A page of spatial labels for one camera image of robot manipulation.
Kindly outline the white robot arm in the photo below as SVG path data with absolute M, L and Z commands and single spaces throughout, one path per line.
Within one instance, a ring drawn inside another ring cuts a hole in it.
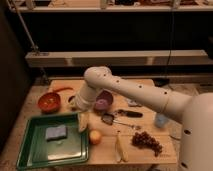
M 119 93 L 182 125 L 178 171 L 213 171 L 213 93 L 189 96 L 113 76 L 105 66 L 84 72 L 70 105 L 87 111 L 102 89 Z

